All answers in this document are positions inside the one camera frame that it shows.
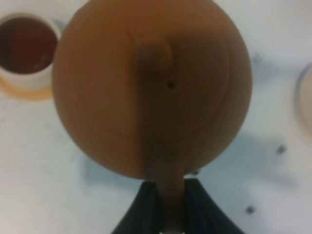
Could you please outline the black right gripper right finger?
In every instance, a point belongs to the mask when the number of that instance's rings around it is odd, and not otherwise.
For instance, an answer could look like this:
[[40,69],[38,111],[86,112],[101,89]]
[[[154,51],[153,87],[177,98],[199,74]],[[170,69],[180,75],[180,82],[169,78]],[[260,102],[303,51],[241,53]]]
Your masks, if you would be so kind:
[[185,180],[186,234],[244,234],[215,204],[200,181]]

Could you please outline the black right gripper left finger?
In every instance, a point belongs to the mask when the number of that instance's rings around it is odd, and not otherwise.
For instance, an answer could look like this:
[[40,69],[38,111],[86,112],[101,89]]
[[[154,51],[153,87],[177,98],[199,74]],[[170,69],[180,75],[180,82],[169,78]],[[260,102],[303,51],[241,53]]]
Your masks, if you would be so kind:
[[165,203],[153,181],[144,181],[130,208],[112,231],[114,234],[164,234]]

